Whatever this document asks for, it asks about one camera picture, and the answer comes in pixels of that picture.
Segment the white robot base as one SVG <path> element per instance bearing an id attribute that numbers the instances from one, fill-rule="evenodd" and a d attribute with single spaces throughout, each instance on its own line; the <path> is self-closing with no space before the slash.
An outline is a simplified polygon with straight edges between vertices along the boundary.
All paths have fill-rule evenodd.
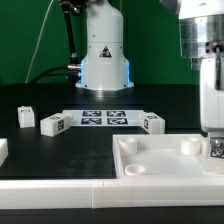
<path id="1" fill-rule="evenodd" d="M 87 54 L 77 87 L 119 91 L 133 87 L 129 61 L 123 54 L 123 16 L 108 0 L 87 3 Z"/>

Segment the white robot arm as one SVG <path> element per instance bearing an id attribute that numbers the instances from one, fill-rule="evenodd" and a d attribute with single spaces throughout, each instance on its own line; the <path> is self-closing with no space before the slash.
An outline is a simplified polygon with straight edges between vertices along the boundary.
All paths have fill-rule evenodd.
<path id="1" fill-rule="evenodd" d="M 181 56 L 200 72 L 200 123 L 224 135 L 224 0 L 159 0 L 178 16 Z"/>

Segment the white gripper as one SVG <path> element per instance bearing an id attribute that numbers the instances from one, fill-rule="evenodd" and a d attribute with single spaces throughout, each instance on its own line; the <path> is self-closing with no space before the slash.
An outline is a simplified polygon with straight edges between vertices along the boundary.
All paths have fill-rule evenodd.
<path id="1" fill-rule="evenodd" d="M 221 89 L 215 89 L 215 59 L 203 59 L 200 68 L 200 122 L 205 132 L 224 131 L 224 75 Z"/>

